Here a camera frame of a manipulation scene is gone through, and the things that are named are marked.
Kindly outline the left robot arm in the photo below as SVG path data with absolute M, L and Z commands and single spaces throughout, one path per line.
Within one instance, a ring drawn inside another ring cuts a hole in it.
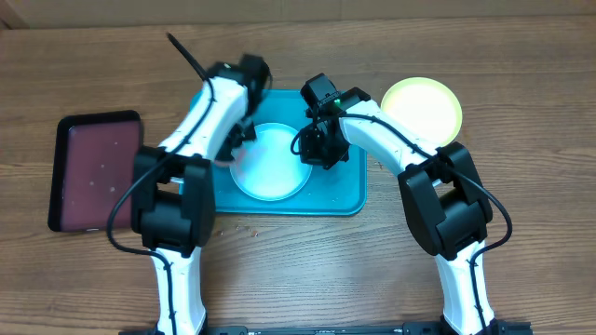
M 216 62 L 206 72 L 180 125 L 156 148 L 134 158 L 132 229 L 156 270 L 159 318 L 155 334 L 200 334 L 207 312 L 200 292 L 200 255 L 215 221 L 213 168 L 256 138 L 251 117 L 272 75 L 264 59 Z

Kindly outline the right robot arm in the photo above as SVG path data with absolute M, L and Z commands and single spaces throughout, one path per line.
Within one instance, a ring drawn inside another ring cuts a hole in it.
M 409 230 L 433 256 L 443 291 L 442 321 L 456 334 L 487 334 L 495 321 L 481 251 L 492 219 L 488 196 L 468 150 L 427 141 L 384 114 L 357 87 L 303 86 L 310 124 L 291 144 L 302 162 L 331 168 L 355 145 L 398 178 Z

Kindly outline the dark red black-rimmed tray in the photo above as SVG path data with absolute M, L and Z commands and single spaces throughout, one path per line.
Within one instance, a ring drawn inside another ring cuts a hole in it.
M 57 125 L 47 226 L 103 230 L 133 179 L 142 121 L 132 110 L 64 117 Z

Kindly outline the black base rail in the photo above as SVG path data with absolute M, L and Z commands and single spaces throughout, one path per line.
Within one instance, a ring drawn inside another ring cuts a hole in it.
M 120 331 L 118 334 L 127 335 L 156 335 L 165 334 L 156 328 Z M 446 335 L 456 334 L 449 330 L 447 324 L 438 322 L 406 322 L 401 326 L 380 327 L 360 326 L 344 328 L 246 328 L 241 326 L 206 327 L 198 334 L 201 335 Z M 493 335 L 533 335 L 531 324 L 528 322 L 506 322 L 495 320 L 488 326 L 488 334 Z

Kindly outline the teal plastic serving tray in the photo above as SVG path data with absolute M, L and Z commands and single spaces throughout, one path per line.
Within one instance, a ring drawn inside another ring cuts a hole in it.
M 255 126 L 280 123 L 297 131 L 309 123 L 306 104 L 297 90 L 273 90 L 253 116 Z M 296 194 L 279 201 L 262 201 L 242 192 L 232 179 L 230 167 L 213 167 L 216 211 L 219 213 L 301 216 L 350 216 L 366 202 L 367 158 L 356 146 L 349 159 L 326 170 L 311 166 L 311 175 Z

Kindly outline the yellow-green plastic plate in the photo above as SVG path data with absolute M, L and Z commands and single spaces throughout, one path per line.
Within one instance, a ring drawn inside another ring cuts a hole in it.
M 394 84 L 381 101 L 381 110 L 428 141 L 444 146 L 454 141 L 463 112 L 455 94 L 427 77 L 409 77 Z

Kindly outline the light blue plastic plate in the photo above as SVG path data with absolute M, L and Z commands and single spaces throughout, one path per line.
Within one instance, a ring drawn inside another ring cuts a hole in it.
M 256 140 L 243 143 L 229 168 L 237 187 L 252 198 L 269 202 L 298 193 L 312 171 L 291 152 L 298 131 L 280 123 L 261 124 L 255 131 Z

